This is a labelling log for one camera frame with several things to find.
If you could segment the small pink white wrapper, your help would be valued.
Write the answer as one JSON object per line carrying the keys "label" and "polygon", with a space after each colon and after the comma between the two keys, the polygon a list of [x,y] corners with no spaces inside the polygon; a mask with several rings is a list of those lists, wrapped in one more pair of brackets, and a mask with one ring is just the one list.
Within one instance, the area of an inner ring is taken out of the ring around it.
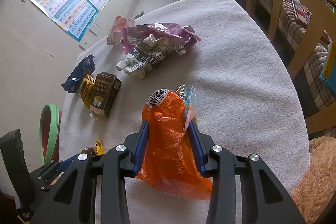
{"label": "small pink white wrapper", "polygon": [[127,27],[131,27],[135,25],[135,20],[132,18],[124,18],[122,16],[117,16],[114,20],[114,24],[110,29],[110,32],[107,37],[107,45],[115,45],[121,41],[122,38],[122,30]]}

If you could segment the yellow candy wrapper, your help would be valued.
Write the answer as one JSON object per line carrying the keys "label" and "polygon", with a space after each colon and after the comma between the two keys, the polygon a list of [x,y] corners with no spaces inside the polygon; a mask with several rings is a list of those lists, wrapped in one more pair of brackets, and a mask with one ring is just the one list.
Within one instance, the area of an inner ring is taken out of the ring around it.
{"label": "yellow candy wrapper", "polygon": [[82,80],[82,83],[78,89],[79,97],[82,99],[84,105],[89,109],[91,105],[91,99],[93,95],[93,90],[95,88],[95,79],[86,74]]}

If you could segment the blue educational wall poster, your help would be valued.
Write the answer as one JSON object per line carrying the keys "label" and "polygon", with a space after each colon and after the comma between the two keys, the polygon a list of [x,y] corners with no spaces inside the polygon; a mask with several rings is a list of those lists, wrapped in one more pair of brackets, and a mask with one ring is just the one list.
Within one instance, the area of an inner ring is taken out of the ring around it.
{"label": "blue educational wall poster", "polygon": [[77,42],[98,14],[98,9],[89,0],[30,1]]}

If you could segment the black white crumpled wrapper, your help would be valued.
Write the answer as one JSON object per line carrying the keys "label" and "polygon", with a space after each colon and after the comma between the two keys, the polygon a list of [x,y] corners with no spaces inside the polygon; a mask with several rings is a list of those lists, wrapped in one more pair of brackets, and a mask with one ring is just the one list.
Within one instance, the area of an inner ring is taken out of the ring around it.
{"label": "black white crumpled wrapper", "polygon": [[169,38],[156,39],[150,34],[137,43],[116,67],[118,71],[141,80],[173,50],[174,46]]}

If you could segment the white towel table cover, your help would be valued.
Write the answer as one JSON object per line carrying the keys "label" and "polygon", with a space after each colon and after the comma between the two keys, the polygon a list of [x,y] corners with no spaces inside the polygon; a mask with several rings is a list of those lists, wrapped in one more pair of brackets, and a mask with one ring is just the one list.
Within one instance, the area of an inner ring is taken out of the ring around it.
{"label": "white towel table cover", "polygon": [[65,160],[99,140],[105,149],[138,131],[147,99],[156,90],[196,87],[201,133],[232,154],[258,154],[288,192],[309,166],[309,141],[297,92],[276,50],[235,0],[181,0],[137,19],[192,26],[201,37],[185,55],[172,53],[142,80],[116,69],[122,45],[96,42],[78,56],[94,55],[96,72],[121,80],[109,118],[97,122],[77,94],[67,94],[59,156]]}

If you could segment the colourful toy block board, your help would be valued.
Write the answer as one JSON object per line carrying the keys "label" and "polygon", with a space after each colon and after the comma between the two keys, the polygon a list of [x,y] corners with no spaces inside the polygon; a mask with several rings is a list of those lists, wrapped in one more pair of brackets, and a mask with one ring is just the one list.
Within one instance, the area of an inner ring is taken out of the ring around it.
{"label": "colourful toy block board", "polygon": [[322,71],[319,75],[320,80],[333,92],[336,89],[336,49],[335,42],[329,45],[326,61],[323,65]]}

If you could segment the green red trash bin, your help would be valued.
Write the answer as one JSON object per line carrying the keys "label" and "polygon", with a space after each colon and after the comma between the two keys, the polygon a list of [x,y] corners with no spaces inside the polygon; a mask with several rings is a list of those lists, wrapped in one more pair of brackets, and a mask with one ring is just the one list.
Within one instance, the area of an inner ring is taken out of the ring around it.
{"label": "green red trash bin", "polygon": [[55,104],[44,106],[39,122],[39,139],[42,164],[59,160],[59,134],[62,111]]}

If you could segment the small gold black wrapper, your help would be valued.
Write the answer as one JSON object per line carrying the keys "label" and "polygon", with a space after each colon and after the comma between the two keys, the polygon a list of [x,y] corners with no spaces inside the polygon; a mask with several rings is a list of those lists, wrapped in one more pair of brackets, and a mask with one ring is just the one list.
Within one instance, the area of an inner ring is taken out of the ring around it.
{"label": "small gold black wrapper", "polygon": [[90,157],[104,155],[105,150],[103,144],[96,139],[96,143],[92,146],[86,147],[82,150],[82,153],[88,154]]}

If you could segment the pink foil bag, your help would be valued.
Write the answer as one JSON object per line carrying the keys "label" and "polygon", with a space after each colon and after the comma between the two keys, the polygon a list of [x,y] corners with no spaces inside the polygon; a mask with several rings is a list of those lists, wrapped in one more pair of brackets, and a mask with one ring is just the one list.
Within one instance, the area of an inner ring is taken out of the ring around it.
{"label": "pink foil bag", "polygon": [[123,28],[121,33],[125,54],[149,35],[154,35],[156,39],[169,38],[173,49],[179,55],[186,54],[197,42],[201,41],[201,37],[195,33],[192,26],[181,26],[177,23],[139,24]]}

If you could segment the dark blue floral wrapper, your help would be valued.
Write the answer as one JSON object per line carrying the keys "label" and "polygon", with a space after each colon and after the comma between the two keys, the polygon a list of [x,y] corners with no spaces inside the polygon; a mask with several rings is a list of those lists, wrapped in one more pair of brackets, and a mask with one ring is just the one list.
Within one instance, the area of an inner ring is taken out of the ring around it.
{"label": "dark blue floral wrapper", "polygon": [[86,75],[91,75],[96,67],[94,63],[94,55],[89,55],[82,59],[74,68],[67,80],[61,84],[62,88],[68,93],[76,93]]}

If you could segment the white wall socket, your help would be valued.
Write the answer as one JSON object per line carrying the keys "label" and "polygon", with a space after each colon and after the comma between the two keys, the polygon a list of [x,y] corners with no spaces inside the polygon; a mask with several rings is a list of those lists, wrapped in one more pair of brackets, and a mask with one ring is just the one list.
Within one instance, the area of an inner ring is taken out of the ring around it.
{"label": "white wall socket", "polygon": [[79,47],[83,50],[86,51],[92,46],[92,42],[88,40],[87,38],[83,37],[80,42],[79,42]]}

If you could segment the brown drink carton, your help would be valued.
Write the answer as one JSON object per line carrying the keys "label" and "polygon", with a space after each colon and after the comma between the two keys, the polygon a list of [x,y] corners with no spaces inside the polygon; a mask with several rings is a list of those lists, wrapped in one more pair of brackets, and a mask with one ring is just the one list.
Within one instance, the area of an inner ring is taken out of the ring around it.
{"label": "brown drink carton", "polygon": [[92,118],[98,122],[108,118],[120,87],[121,81],[116,75],[107,72],[97,74],[90,104]]}

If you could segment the beige plush blanket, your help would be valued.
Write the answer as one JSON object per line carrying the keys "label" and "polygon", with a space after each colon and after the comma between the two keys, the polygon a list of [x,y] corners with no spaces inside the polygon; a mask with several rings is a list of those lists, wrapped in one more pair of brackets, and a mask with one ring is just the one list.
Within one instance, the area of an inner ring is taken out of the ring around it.
{"label": "beige plush blanket", "polygon": [[335,194],[335,138],[309,141],[310,164],[290,196],[306,223],[315,223]]}

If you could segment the orange plastic snack bag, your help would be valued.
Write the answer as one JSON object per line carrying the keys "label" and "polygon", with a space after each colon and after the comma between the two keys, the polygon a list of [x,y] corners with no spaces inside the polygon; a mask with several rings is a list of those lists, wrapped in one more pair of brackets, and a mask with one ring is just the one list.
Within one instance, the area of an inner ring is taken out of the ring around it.
{"label": "orange plastic snack bag", "polygon": [[141,118],[148,122],[149,139],[137,178],[167,194],[209,200],[212,182],[195,165],[185,111],[182,98],[168,89],[156,90],[147,99]]}

